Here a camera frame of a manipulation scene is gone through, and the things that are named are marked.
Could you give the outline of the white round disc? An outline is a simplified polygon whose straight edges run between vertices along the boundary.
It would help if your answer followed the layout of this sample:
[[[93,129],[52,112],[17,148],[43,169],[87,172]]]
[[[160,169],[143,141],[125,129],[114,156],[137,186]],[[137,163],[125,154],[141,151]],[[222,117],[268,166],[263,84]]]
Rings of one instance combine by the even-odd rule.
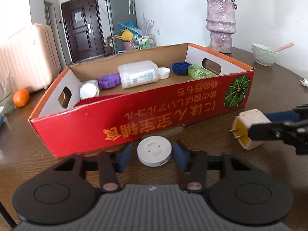
[[[143,139],[137,146],[139,161],[148,167],[159,167],[171,159],[172,145],[161,136],[151,136]]]

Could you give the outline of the green bottle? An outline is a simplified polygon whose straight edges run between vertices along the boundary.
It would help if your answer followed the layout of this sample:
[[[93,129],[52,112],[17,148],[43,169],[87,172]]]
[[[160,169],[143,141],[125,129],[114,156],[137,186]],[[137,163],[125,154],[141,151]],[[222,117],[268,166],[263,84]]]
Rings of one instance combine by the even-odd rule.
[[[200,79],[216,76],[213,72],[209,71],[208,69],[205,69],[197,65],[190,65],[187,69],[187,73],[191,78],[195,80],[200,80]]]

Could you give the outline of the large white jar lid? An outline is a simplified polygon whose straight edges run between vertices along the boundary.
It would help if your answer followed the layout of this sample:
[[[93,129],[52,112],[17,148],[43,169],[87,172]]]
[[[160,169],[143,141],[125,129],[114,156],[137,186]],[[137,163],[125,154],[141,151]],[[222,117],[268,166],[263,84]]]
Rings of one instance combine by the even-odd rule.
[[[88,99],[99,96],[99,88],[92,83],[83,84],[79,90],[80,99]]]

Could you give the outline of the blue scalloped lid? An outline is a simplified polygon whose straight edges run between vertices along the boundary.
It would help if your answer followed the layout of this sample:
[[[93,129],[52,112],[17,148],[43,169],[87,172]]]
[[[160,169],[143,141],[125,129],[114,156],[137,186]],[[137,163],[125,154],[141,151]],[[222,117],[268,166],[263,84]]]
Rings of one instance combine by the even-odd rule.
[[[178,75],[187,75],[188,68],[191,64],[187,62],[177,62],[171,65],[172,72]]]

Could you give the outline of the purple scalloped lid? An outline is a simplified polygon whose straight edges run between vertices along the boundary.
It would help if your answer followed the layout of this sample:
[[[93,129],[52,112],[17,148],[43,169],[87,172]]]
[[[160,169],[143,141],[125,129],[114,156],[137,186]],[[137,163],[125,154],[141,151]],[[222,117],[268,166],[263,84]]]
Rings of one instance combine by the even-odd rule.
[[[121,82],[119,74],[107,74],[98,79],[100,89],[111,89],[116,87]]]

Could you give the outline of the white plastic pill bottle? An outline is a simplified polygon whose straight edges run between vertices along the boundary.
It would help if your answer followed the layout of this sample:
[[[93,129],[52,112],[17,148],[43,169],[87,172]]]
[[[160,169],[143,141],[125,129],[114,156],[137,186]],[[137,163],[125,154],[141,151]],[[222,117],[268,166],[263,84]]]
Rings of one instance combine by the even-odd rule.
[[[158,66],[151,60],[117,67],[123,89],[151,84],[159,80]]]

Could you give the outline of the small white cap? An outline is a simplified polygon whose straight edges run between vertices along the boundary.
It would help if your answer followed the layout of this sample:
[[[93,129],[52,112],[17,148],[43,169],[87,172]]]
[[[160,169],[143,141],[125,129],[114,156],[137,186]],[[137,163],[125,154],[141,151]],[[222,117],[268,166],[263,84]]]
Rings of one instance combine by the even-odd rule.
[[[160,80],[168,79],[170,77],[171,70],[167,67],[158,68],[158,76]]]

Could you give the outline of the crumpled white tissue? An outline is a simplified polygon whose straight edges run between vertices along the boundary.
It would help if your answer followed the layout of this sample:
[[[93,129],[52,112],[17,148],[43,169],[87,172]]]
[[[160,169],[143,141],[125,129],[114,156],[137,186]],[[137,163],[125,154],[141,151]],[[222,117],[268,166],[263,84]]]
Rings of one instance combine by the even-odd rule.
[[[308,79],[300,80],[301,84],[305,87],[308,87]]]

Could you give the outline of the pale green bowl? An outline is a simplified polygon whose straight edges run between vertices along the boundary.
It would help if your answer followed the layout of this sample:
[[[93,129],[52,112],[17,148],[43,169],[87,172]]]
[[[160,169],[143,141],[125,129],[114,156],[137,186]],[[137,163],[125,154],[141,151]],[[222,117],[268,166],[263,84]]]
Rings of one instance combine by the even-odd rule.
[[[278,52],[274,49],[261,45],[261,44],[252,44],[252,51],[255,62],[266,67],[271,67],[278,57]]]

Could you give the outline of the pink spoon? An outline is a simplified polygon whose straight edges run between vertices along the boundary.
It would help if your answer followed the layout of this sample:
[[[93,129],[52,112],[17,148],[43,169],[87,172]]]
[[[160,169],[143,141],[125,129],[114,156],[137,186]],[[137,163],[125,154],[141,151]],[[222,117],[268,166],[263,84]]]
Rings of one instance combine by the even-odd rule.
[[[281,52],[281,51],[283,51],[283,50],[286,50],[286,49],[288,49],[288,48],[293,47],[294,45],[295,45],[295,44],[294,44],[293,42],[292,42],[292,43],[289,43],[289,44],[286,44],[285,46],[282,46],[282,47],[276,49],[275,52],[276,52],[276,53],[279,53],[279,52]]]

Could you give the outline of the red cardboard box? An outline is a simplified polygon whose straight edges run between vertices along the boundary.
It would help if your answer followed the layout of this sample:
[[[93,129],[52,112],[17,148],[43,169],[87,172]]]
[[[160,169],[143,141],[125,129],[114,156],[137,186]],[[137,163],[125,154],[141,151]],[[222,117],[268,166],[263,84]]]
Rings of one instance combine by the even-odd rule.
[[[121,96],[74,107],[87,80],[115,74],[120,65],[146,60],[159,67],[171,67],[176,62],[201,65],[211,60],[220,65],[221,72],[201,80],[171,74],[168,79],[134,88],[117,85],[102,90],[100,96]],[[29,123],[55,157],[66,157],[243,107],[253,76],[251,66],[193,43],[130,51],[66,68],[40,99]]]

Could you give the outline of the orange fruit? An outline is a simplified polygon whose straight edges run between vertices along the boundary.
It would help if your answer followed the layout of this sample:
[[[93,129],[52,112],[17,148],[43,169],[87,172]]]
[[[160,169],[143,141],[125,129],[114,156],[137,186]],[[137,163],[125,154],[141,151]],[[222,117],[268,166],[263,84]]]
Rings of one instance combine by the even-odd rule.
[[[30,94],[27,89],[19,89],[14,93],[13,102],[17,107],[24,107],[30,100]]]

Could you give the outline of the clear drinking glass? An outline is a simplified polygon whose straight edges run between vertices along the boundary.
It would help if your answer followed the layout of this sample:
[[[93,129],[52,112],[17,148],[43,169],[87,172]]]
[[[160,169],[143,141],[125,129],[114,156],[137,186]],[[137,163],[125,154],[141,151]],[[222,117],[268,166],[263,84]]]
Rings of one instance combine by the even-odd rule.
[[[9,71],[6,77],[1,80],[1,115],[11,114],[16,105],[13,102],[14,93],[17,91],[17,87],[14,78]]]

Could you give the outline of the dark brown door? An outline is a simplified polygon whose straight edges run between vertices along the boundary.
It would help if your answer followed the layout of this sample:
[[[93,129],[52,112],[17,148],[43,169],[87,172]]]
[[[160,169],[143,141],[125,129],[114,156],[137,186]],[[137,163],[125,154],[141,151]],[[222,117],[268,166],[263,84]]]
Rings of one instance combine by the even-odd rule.
[[[97,0],[71,0],[62,3],[61,9],[73,62],[104,55]]]

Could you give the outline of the grey refrigerator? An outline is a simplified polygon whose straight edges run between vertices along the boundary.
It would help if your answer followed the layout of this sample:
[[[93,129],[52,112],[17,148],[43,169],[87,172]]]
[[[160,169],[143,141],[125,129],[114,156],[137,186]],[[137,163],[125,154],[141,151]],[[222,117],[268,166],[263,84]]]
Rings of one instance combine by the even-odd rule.
[[[117,39],[115,35],[120,35],[121,25],[119,23],[133,23],[137,25],[136,14],[132,9],[129,13],[129,0],[106,0],[106,7],[109,17],[109,26],[115,54],[124,51],[125,47],[122,40]]]

